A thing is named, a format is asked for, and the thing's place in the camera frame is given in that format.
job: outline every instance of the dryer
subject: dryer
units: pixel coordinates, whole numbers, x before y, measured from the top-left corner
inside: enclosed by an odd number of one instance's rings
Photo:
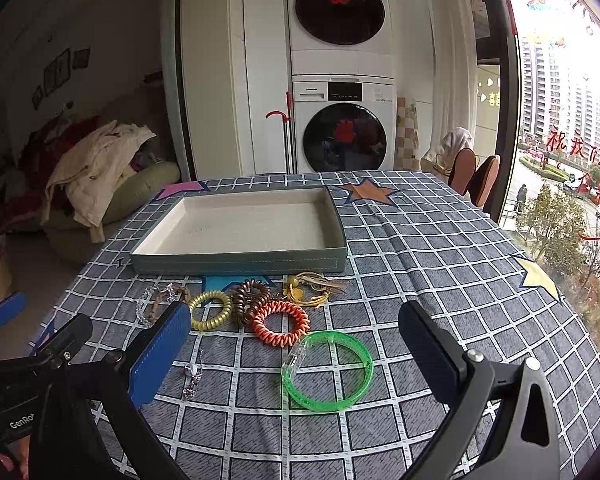
[[[388,0],[287,0],[291,73],[393,77]]]
[[[394,168],[392,79],[314,75],[292,81],[298,173]]]

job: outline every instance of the star shape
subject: star shape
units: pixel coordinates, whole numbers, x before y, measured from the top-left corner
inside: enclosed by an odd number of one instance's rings
[[[357,200],[372,200],[380,204],[398,207],[390,198],[390,195],[400,191],[399,189],[378,186],[378,184],[368,178],[364,178],[360,184],[342,184],[338,187],[349,191],[349,196],[347,196],[345,202],[347,204],[356,202]]]
[[[546,272],[542,270],[542,267],[531,260],[527,260],[526,258],[514,256],[513,259],[516,260],[523,269],[525,269],[525,274],[522,277],[522,281],[520,282],[518,288],[542,286],[544,287],[544,290],[549,293],[549,296],[554,298],[554,300],[560,301],[558,288],[555,286],[553,280],[546,275]]]

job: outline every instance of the green plastic bracelet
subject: green plastic bracelet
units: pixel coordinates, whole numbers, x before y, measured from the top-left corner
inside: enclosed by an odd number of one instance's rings
[[[347,397],[346,399],[337,402],[320,402],[311,400],[303,395],[293,384],[293,379],[300,368],[302,361],[306,356],[306,351],[320,343],[335,343],[336,345],[345,346],[356,354],[363,365],[365,365],[365,380],[358,391]],[[312,412],[339,412],[344,410],[359,400],[371,386],[371,380],[374,376],[374,362],[371,358],[369,350],[354,337],[335,330],[321,330],[311,332],[309,335],[302,338],[293,345],[289,352],[286,362],[282,365],[282,383],[285,385],[289,395],[301,406]]]

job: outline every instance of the washing machine door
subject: washing machine door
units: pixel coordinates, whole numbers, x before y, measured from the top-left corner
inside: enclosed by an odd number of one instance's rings
[[[314,171],[374,171],[386,154],[386,134],[365,107],[336,103],[312,117],[302,135],[302,148]]]
[[[296,0],[295,8],[309,34],[336,45],[364,43],[384,23],[382,0]]]

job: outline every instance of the picture frame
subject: picture frame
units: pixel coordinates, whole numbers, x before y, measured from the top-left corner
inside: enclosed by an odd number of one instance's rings
[[[38,107],[40,106],[40,102],[42,101],[43,97],[44,97],[44,94],[42,92],[42,87],[40,85],[38,85],[38,87],[36,88],[36,91],[33,92],[33,96],[31,97],[31,103],[33,104],[34,110],[38,110]]]
[[[89,55],[91,54],[91,48],[82,48],[80,50],[74,50],[74,59],[71,63],[73,70],[84,70],[89,66]]]
[[[45,88],[45,96],[48,96],[56,89],[56,60],[53,60],[45,66],[43,85]]]
[[[66,49],[56,57],[56,89],[71,78],[71,50]]]

